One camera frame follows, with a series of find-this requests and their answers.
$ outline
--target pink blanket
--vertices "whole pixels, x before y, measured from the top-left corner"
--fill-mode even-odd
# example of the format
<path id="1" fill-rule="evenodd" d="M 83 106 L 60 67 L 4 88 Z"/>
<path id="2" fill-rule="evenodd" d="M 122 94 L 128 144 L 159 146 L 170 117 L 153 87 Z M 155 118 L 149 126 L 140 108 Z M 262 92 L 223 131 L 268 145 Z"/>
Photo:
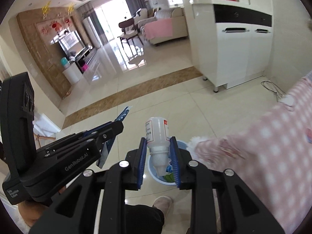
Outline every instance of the pink blanket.
<path id="1" fill-rule="evenodd" d="M 233 169 L 291 234 L 312 207 L 312 81 L 302 78 L 249 129 L 196 137 L 188 150 L 208 168 Z"/>
<path id="2" fill-rule="evenodd" d="M 151 40 L 159 37 L 172 37 L 172 19 L 160 19 L 144 26 L 144 36 L 146 39 Z"/>

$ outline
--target teal lid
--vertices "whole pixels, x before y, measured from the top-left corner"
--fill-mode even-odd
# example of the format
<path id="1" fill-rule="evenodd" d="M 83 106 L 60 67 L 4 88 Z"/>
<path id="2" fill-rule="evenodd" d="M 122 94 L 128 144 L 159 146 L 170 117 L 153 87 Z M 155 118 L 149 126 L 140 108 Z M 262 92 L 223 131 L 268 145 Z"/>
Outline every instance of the teal lid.
<path id="1" fill-rule="evenodd" d="M 68 64 L 69 62 L 68 62 L 68 60 L 67 60 L 65 57 L 63 57 L 62 59 L 60 59 L 60 63 L 61 63 L 63 66 L 65 66 L 65 65 Z"/>

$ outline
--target shelf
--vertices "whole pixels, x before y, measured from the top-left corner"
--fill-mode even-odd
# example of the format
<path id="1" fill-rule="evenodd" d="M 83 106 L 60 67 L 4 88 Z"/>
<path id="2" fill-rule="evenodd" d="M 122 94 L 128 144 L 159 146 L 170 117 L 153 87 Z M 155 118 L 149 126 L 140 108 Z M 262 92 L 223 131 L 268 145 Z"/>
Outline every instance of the shelf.
<path id="1" fill-rule="evenodd" d="M 235 2 L 231 0 L 190 0 L 190 4 L 222 4 L 222 5 L 229 5 L 229 6 L 236 6 L 241 8 L 246 8 L 254 11 L 260 11 L 269 15 L 272 15 L 272 13 L 269 13 L 267 10 L 263 8 L 259 8 L 257 6 L 252 6 L 250 4 L 242 3 L 242 2 Z"/>

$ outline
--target television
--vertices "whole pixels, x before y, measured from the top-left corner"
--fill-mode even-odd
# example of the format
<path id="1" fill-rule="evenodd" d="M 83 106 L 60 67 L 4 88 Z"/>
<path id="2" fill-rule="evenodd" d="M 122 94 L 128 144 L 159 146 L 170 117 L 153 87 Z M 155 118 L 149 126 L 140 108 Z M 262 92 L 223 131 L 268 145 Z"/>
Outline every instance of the television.
<path id="1" fill-rule="evenodd" d="M 58 37 L 58 42 L 68 58 L 70 56 L 74 56 L 76 58 L 76 56 L 85 49 L 85 45 L 77 31 L 65 31 Z"/>

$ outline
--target hand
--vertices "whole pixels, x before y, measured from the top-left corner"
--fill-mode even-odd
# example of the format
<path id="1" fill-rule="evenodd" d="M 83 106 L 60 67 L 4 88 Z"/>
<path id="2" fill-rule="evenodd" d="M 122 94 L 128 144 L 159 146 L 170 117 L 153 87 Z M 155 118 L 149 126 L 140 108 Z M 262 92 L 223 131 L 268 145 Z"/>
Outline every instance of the hand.
<path id="1" fill-rule="evenodd" d="M 59 190 L 59 193 L 63 193 L 66 187 Z M 18 204 L 18 211 L 21 214 L 24 222 L 32 227 L 35 222 L 42 216 L 43 212 L 47 209 L 47 206 L 42 205 L 36 201 L 23 201 Z"/>

